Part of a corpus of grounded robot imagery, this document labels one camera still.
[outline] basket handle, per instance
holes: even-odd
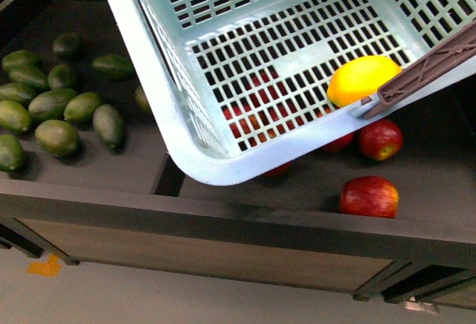
[[[476,19],[433,48],[377,91],[380,103],[363,114],[368,120],[409,97],[476,55]],[[362,99],[362,105],[369,98]]]

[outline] lemon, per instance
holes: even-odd
[[[361,56],[335,71],[327,88],[329,100],[338,107],[347,106],[377,92],[402,68],[382,55]]]

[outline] wooden cabinet panel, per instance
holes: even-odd
[[[476,309],[476,285],[436,298],[434,302],[440,305]]]
[[[353,292],[392,261],[20,219],[75,259]]]

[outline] shopping basket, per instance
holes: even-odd
[[[476,0],[108,1],[168,152],[207,184],[256,177],[476,71],[472,54],[425,59],[452,38],[450,54],[472,49],[475,29],[464,48],[456,37]],[[419,72],[335,109],[333,72],[372,54]]]

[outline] dark shelf bin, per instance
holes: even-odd
[[[169,158],[155,121],[135,104],[138,78],[108,82],[92,73],[96,56],[127,56],[106,0],[8,0],[0,9],[0,23],[6,20],[0,56],[36,51],[44,72],[61,62],[51,50],[57,35],[84,35],[87,53],[73,62],[80,91],[102,94],[127,123],[120,152],[86,126],[80,154],[68,159],[22,136],[26,168],[0,174],[0,218],[65,261],[323,288],[359,299],[429,265],[476,269],[476,142],[464,96],[475,94],[474,78],[392,114],[405,145],[386,162],[364,159],[355,147],[338,155],[318,150],[284,178],[210,187]],[[363,175],[395,183],[396,219],[338,213],[343,184]]]

